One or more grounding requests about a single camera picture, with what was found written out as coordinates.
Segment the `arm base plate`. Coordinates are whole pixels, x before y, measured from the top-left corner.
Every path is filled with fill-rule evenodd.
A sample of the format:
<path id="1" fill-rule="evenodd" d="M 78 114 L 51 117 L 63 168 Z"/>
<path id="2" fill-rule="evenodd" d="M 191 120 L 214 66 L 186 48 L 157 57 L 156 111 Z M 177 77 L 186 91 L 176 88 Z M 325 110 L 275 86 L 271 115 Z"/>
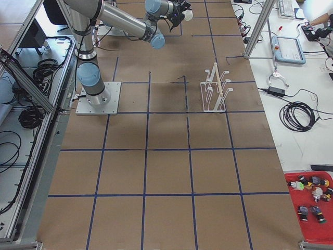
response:
<path id="1" fill-rule="evenodd" d="M 84 89 L 76 107 L 77 115 L 116 115 L 118 113 L 121 82 L 104 82 L 105 89 L 99 95 L 91 96 Z"/>

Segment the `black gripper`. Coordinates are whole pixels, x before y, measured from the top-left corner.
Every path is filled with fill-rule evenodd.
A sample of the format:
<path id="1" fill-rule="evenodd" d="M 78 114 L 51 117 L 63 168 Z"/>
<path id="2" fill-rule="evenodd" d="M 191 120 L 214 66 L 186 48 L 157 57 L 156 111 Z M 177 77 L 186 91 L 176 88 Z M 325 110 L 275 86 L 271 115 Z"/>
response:
<path id="1" fill-rule="evenodd" d="M 172 10 L 168 12 L 168 20 L 171 21 L 172 26 L 178 26 L 185 18 L 183 13 L 188 9 L 186 1 L 171 1 Z"/>

